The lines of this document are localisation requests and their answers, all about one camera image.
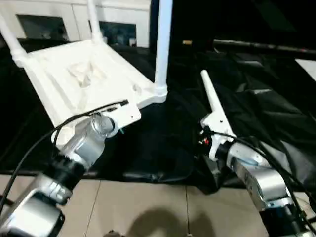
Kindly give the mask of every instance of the white bracket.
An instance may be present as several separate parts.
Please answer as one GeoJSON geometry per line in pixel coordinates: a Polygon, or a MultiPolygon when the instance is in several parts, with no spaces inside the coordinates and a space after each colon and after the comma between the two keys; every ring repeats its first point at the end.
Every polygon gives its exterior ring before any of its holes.
{"type": "MultiPolygon", "coordinates": [[[[201,76],[203,79],[207,98],[212,109],[212,112],[201,120],[201,126],[203,128],[208,126],[212,131],[227,133],[234,136],[232,128],[226,118],[222,104],[217,96],[211,78],[209,77],[207,71],[203,70],[201,72],[201,76]]],[[[209,152],[209,158],[211,160],[217,161],[216,151],[219,145],[225,143],[226,141],[232,141],[232,139],[221,135],[212,135],[212,146],[209,152]]]]}

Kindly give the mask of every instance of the cabinet door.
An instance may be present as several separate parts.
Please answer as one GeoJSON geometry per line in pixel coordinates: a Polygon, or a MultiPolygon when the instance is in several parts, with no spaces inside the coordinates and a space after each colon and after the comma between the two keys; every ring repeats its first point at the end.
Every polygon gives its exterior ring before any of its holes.
{"type": "Polygon", "coordinates": [[[0,12],[18,38],[80,40],[70,4],[0,0],[0,12]]]}
{"type": "MultiPolygon", "coordinates": [[[[91,38],[88,10],[86,6],[73,5],[80,38],[91,38]]],[[[111,44],[133,44],[136,38],[137,47],[149,47],[150,14],[146,10],[118,9],[97,7],[100,28],[111,44]]]]}

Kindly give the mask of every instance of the black cloth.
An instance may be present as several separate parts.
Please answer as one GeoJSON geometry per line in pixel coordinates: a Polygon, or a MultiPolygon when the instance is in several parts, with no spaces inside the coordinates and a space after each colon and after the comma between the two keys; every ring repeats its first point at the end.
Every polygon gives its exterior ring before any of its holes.
{"type": "MultiPolygon", "coordinates": [[[[59,44],[27,40],[27,51],[59,44]]],[[[147,78],[154,80],[155,55],[145,49],[114,47],[147,78]]],[[[316,83],[291,58],[195,53],[170,56],[168,97],[163,104],[141,110],[142,119],[106,141],[105,151],[86,178],[127,182],[196,185],[204,192],[225,185],[240,186],[223,169],[213,176],[197,155],[199,120],[210,112],[200,71],[214,83],[234,133],[286,150],[291,171],[315,189],[316,83]]],[[[2,142],[0,173],[11,173],[27,149],[52,124],[30,80],[0,51],[0,103],[2,142]]],[[[42,142],[23,165],[20,174],[35,175],[50,162],[52,144],[42,142]]]]}

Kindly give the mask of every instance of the floor tile grout line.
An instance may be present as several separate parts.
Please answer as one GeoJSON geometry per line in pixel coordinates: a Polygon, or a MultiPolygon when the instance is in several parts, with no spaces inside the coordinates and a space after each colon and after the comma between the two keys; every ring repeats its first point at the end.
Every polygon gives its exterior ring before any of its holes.
{"type": "Polygon", "coordinates": [[[99,186],[98,186],[97,192],[96,192],[96,194],[95,194],[94,203],[93,203],[93,206],[92,206],[92,209],[91,209],[91,213],[90,213],[90,217],[89,217],[89,221],[88,221],[87,228],[86,228],[86,230],[85,230],[84,237],[86,237],[87,234],[88,234],[88,229],[89,229],[91,217],[92,217],[92,214],[93,214],[93,211],[94,211],[94,206],[95,206],[95,204],[96,204],[96,202],[97,202],[97,198],[98,198],[98,194],[99,194],[100,187],[101,187],[101,180],[99,181],[99,186]]]}
{"type": "Polygon", "coordinates": [[[187,223],[188,223],[188,234],[190,234],[190,220],[189,220],[189,205],[188,205],[188,191],[186,185],[186,201],[187,201],[187,223]]]}

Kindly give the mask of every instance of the tile floor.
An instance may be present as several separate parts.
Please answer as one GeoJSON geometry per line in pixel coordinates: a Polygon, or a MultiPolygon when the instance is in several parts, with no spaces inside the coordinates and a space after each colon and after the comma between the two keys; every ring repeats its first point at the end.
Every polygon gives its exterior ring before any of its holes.
{"type": "MultiPolygon", "coordinates": [[[[9,176],[0,175],[0,191],[9,176]]],[[[31,182],[18,177],[10,199],[31,182]]],[[[312,214],[304,194],[297,194],[312,214]]],[[[116,230],[127,237],[266,237],[246,190],[222,188],[204,195],[195,187],[82,180],[69,204],[60,237],[102,237],[116,230]]]]}

